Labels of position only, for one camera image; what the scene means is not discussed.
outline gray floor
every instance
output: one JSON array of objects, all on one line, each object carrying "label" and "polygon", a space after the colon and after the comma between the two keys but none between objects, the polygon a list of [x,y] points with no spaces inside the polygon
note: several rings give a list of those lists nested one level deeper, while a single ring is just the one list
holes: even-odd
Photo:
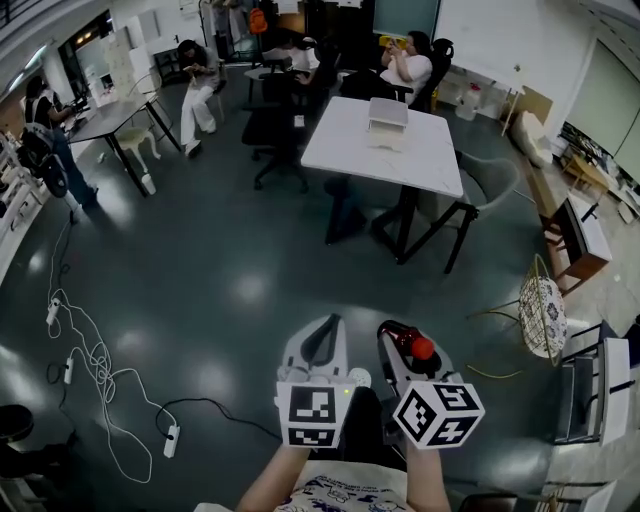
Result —
[{"label": "gray floor", "polygon": [[[299,194],[293,177],[277,174],[265,179],[263,191],[253,190],[252,176],[265,162],[251,161],[240,142],[248,114],[239,105],[247,87],[232,74],[227,122],[204,136],[195,160],[186,161],[166,139],[160,162],[145,148],[158,189],[154,197],[139,195],[105,144],[92,144],[80,159],[100,186],[101,209],[82,215],[74,228],[66,258],[71,271],[63,282],[70,300],[100,327],[115,368],[137,368],[155,401],[208,396],[278,430],[276,369],[292,334],[322,315],[342,315],[350,365],[367,368],[376,391],[386,396],[375,332],[394,318],[434,337],[476,385],[487,409],[468,444],[443,454],[445,473],[539,489],[552,452],[557,374],[528,354],[507,319],[465,318],[515,299],[533,255],[545,254],[535,206],[514,194],[473,225],[450,276],[443,269],[452,231],[439,233],[403,267],[368,234],[326,247],[331,203],[322,184],[328,173],[308,171],[308,195]],[[180,87],[164,93],[176,121],[181,94]],[[495,123],[473,126],[451,118],[457,149],[515,159]],[[97,164],[103,151],[107,158]],[[399,193],[395,185],[355,184],[371,207],[392,205]],[[48,338],[45,324],[49,258],[65,218],[62,202],[46,205],[0,288],[0,403],[22,403],[36,418],[23,449],[63,441],[70,431],[57,411],[61,389],[45,380],[47,364],[65,361],[79,342],[66,321],[57,340]],[[66,410],[81,439],[68,493],[70,501],[84,500],[78,509],[89,502],[96,510],[120,511],[188,511],[202,501],[233,507],[276,448],[269,437],[230,424],[208,404],[185,404],[174,409],[182,437],[168,460],[154,428],[156,411],[143,405],[133,379],[124,377],[112,419],[133,430],[154,455],[151,483],[128,482],[108,452],[94,385],[77,363]],[[469,372],[467,363],[491,373],[526,372],[490,380]],[[137,445],[114,436],[114,449],[128,472],[145,475],[147,459]]]}]

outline backpack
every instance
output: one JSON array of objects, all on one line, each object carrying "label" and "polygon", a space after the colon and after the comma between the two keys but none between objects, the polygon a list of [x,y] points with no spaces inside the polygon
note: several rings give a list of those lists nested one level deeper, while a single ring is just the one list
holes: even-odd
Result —
[{"label": "backpack", "polygon": [[53,92],[45,91],[31,106],[31,120],[26,118],[20,141],[22,147],[18,151],[20,163],[31,171],[36,178],[42,177],[41,165],[53,153],[53,130],[36,123],[35,116],[42,98],[47,98],[53,105]]},{"label": "backpack", "polygon": [[267,24],[262,9],[258,9],[257,7],[251,9],[251,13],[249,14],[249,32],[255,36],[266,32],[268,28],[269,25]]}]

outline wire basket chair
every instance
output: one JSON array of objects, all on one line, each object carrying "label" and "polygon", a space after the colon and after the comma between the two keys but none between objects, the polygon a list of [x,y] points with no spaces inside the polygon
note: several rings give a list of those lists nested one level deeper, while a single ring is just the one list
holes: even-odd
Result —
[{"label": "wire basket chair", "polygon": [[[513,304],[518,304],[517,317],[503,311],[503,308]],[[547,267],[539,254],[534,257],[517,300],[475,313],[469,318],[488,314],[506,316],[518,322],[522,340],[527,349],[538,357],[549,359],[554,367],[558,366],[567,338],[564,302],[558,285],[549,277]],[[469,365],[467,367],[476,373],[493,378],[508,378],[522,373],[520,370],[498,377],[480,372]]]}]

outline red knob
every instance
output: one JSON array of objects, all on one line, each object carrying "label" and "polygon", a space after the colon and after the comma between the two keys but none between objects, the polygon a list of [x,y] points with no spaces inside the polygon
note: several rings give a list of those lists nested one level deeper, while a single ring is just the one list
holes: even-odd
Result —
[{"label": "red knob", "polygon": [[411,345],[411,355],[421,361],[431,359],[431,356],[436,351],[433,342],[427,338],[420,336],[416,338]]}]

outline black cable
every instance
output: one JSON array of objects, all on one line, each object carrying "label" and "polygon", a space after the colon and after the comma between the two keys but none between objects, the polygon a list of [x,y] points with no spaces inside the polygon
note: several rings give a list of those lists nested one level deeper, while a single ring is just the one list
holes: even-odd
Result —
[{"label": "black cable", "polygon": [[267,434],[267,435],[273,437],[274,439],[277,439],[278,441],[282,442],[282,438],[279,435],[274,434],[269,429],[263,427],[259,423],[256,423],[255,421],[249,421],[249,420],[242,420],[240,418],[234,418],[233,415],[231,414],[231,412],[229,412],[229,409],[227,409],[224,404],[221,404],[220,402],[216,402],[215,400],[212,400],[211,398],[181,398],[179,400],[172,400],[171,402],[167,402],[166,404],[164,404],[160,408],[160,410],[158,411],[158,414],[156,414],[156,428],[158,429],[158,432],[160,432],[162,434],[162,437],[164,437],[165,439],[171,440],[173,438],[173,436],[170,436],[170,435],[164,433],[164,431],[160,428],[160,425],[158,425],[158,418],[160,417],[160,415],[165,410],[168,410],[167,407],[169,407],[171,405],[180,404],[180,403],[183,403],[183,402],[209,402],[209,403],[215,405],[220,410],[222,415],[225,418],[227,418],[229,421],[234,421],[236,423],[242,423],[243,425],[249,425],[249,426],[255,427],[255,428],[259,429],[259,430],[262,430],[262,432],[264,432],[265,434]]},{"label": "black cable", "polygon": [[[51,368],[56,369],[56,374],[53,379],[51,378]],[[49,365],[47,366],[47,383],[51,386],[55,386],[58,383],[62,385],[62,398],[60,399],[60,403],[58,404],[58,410],[62,414],[64,414],[65,418],[67,418],[67,420],[71,424],[71,427],[73,428],[73,432],[71,433],[71,435],[75,435],[76,424],[71,419],[71,416],[69,416],[62,408],[67,400],[67,386],[65,386],[64,381],[62,380],[62,376],[64,375],[64,371],[66,370],[66,368],[67,367],[63,364],[49,363]]]},{"label": "black cable", "polygon": [[60,257],[58,258],[58,273],[56,275],[56,281],[58,282],[58,289],[62,288],[62,276],[68,274],[71,271],[71,265],[64,262],[64,258],[67,255],[67,250],[69,249],[69,244],[71,243],[71,231],[73,230],[73,223],[69,223],[67,238],[64,242],[64,246],[62,247],[62,252],[60,253]]}]

